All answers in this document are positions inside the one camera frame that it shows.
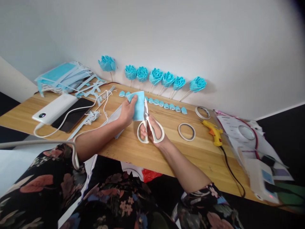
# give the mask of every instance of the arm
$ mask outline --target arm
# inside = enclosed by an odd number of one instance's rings
[[[121,115],[117,120],[108,123],[101,128],[80,135],[77,138],[76,150],[79,162],[90,159],[94,154],[100,151],[107,142],[131,124],[137,99],[138,96],[135,95],[132,98],[131,103],[129,103],[128,99],[122,103]]]
[[[155,130],[157,138],[161,137],[161,130],[157,125],[155,118],[149,116],[149,121]],[[144,138],[148,134],[149,138],[153,140],[150,130],[148,133],[145,127],[141,126],[141,137]],[[160,149],[166,158],[170,167],[174,170],[181,186],[186,193],[191,193],[202,189],[211,183],[210,178],[204,174],[197,166],[192,164],[179,149],[168,139],[165,135],[164,140],[155,144]]]

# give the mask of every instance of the yellow glue gun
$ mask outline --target yellow glue gun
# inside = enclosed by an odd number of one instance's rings
[[[220,134],[223,133],[223,130],[221,128],[218,128],[218,126],[214,125],[213,123],[210,123],[207,120],[200,119],[202,124],[210,129],[210,134],[214,136],[214,145],[215,146],[222,146],[222,140]]]

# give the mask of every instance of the floral dress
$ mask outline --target floral dress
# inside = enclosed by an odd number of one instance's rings
[[[57,228],[59,218],[81,196],[87,174],[72,165],[72,149],[42,152],[0,199],[0,228]],[[127,172],[94,180],[61,228],[242,228],[213,183],[182,196],[172,217],[154,202],[147,184]]]

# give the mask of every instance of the smartphone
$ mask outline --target smartphone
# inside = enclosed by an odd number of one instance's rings
[[[76,108],[89,107],[89,106],[92,106],[93,104],[94,104],[94,102],[91,100],[80,98],[65,113],[63,113],[58,119],[56,119],[52,123],[51,126],[58,129],[58,127],[63,122],[66,114],[69,111],[76,109]],[[68,114],[67,119],[64,122],[64,124],[62,125],[62,127],[60,128],[60,130],[63,132],[66,132],[66,133],[70,132],[76,126],[76,124],[81,121],[81,119],[90,109],[91,108],[83,108],[83,109],[78,109],[78,110],[72,111],[70,114]]]

